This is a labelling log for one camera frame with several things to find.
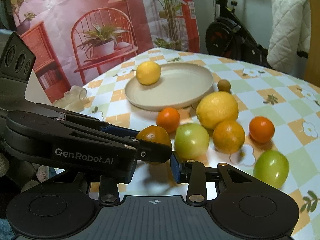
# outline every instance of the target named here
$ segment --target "round plate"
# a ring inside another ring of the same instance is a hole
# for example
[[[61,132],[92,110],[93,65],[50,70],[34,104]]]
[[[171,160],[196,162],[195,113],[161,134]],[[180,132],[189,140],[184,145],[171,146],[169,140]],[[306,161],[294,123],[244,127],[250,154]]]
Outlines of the round plate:
[[[175,62],[161,65],[161,77],[153,85],[141,85],[132,78],[124,88],[127,100],[148,110],[182,108],[199,101],[212,87],[213,76],[205,67]]]

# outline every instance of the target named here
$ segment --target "exercise bike flywheel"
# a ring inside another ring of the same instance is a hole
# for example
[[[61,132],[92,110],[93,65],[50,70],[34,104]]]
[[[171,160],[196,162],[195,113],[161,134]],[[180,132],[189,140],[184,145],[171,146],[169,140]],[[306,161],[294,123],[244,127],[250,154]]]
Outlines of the exercise bike flywheel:
[[[240,39],[238,35],[233,35],[231,28],[222,22],[211,23],[205,34],[205,43],[209,55],[235,60],[241,59]]]

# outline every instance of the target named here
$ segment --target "exercise bike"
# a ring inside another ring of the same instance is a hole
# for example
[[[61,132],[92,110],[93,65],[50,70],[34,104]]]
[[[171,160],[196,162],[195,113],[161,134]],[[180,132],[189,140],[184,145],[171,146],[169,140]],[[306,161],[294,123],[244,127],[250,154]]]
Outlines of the exercise bike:
[[[216,4],[220,5],[219,17],[209,25],[205,35],[208,53],[271,68],[268,50],[255,41],[235,15],[237,2],[231,2],[232,8],[228,7],[228,0],[216,0]]]

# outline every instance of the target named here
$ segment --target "metal bolt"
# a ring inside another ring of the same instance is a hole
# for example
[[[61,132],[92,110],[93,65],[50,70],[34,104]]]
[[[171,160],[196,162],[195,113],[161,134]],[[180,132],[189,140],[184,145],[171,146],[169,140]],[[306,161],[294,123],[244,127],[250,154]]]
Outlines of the metal bolt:
[[[105,203],[112,203],[117,200],[116,196],[107,194],[101,197],[101,200]]]
[[[202,195],[191,195],[189,197],[189,200],[193,203],[201,203],[202,201],[204,201],[204,196]]]
[[[130,150],[136,150],[136,148],[134,148],[134,147],[132,147],[132,146],[130,146],[130,145],[125,145],[124,147],[126,147],[126,148],[128,148],[128,149],[130,149]]]

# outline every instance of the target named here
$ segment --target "checkered tablecloth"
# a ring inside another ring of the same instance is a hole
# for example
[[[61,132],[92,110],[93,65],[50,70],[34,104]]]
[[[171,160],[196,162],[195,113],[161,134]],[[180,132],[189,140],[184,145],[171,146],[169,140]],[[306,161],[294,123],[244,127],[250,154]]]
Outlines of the checkered tablecloth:
[[[238,122],[246,132],[243,147],[244,157],[223,155],[215,152],[212,142],[205,156],[201,158],[206,166],[216,167],[227,162],[252,174],[253,165],[266,149],[277,149],[287,156],[290,163],[289,176],[281,190],[290,195],[301,208],[305,203],[320,202],[320,88],[303,80],[279,73],[271,69],[219,58],[209,55],[178,52],[167,49],[151,49],[114,67],[84,86],[90,102],[82,114],[91,114],[96,107],[95,117],[106,122],[142,130],[156,124],[156,112],[138,109],[125,98],[124,87],[134,76],[141,62],[155,61],[191,62],[212,71],[214,89],[220,79],[231,83],[233,96],[239,104]],[[181,123],[198,122],[192,107],[180,109]],[[272,143],[258,146],[248,137],[248,126],[255,116],[268,117],[275,125]],[[215,198],[214,185],[208,183],[208,198]],[[172,181],[168,163],[151,166],[138,163],[132,182],[119,185],[121,198],[124,195],[183,195],[187,185],[177,185]],[[97,195],[97,185],[93,185],[91,195]],[[320,239],[320,203],[311,212],[308,208],[300,213],[293,232],[295,240]]]

